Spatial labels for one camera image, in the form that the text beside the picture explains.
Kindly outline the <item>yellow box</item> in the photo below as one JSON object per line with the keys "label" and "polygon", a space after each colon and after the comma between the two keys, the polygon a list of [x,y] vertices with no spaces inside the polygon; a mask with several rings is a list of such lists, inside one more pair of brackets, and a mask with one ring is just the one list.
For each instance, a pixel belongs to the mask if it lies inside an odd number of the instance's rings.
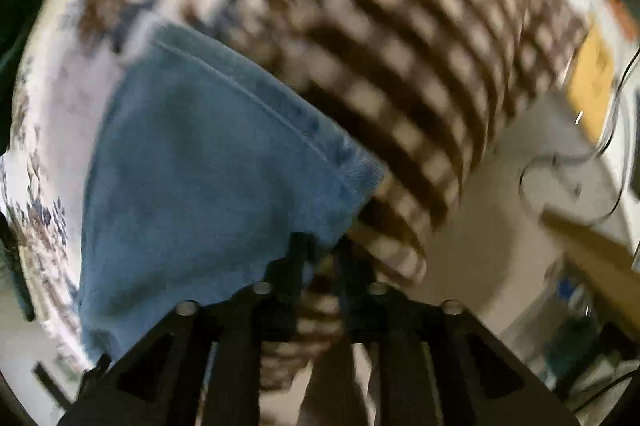
{"label": "yellow box", "polygon": [[592,22],[570,68],[566,100],[575,123],[597,144],[602,136],[612,98],[614,59],[597,22]]}

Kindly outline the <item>floral bed cover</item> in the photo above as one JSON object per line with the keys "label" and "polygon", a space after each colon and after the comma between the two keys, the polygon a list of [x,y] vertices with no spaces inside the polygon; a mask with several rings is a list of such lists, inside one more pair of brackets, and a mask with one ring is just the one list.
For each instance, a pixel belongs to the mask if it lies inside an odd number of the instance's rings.
{"label": "floral bed cover", "polygon": [[36,319],[73,373],[101,348],[75,304],[90,155],[158,22],[238,52],[383,163],[348,238],[401,286],[422,281],[469,174],[587,34],[566,0],[1,0],[1,195]]}

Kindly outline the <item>blue denim jeans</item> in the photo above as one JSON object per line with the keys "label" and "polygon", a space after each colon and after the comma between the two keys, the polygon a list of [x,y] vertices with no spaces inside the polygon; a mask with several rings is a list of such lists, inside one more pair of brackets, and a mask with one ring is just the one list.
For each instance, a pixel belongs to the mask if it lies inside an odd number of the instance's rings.
{"label": "blue denim jeans", "polygon": [[155,27],[108,104],[85,188],[77,309],[121,358],[184,300],[258,281],[295,232],[332,247],[384,166],[251,60]]}

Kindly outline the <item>brown cardboard box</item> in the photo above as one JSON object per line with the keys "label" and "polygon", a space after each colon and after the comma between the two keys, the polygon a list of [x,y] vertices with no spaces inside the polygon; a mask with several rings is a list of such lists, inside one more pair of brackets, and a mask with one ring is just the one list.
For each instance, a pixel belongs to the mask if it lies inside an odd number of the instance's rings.
{"label": "brown cardboard box", "polygon": [[625,246],[608,236],[546,209],[541,223],[563,244],[568,262],[612,306],[639,310],[639,273]]}

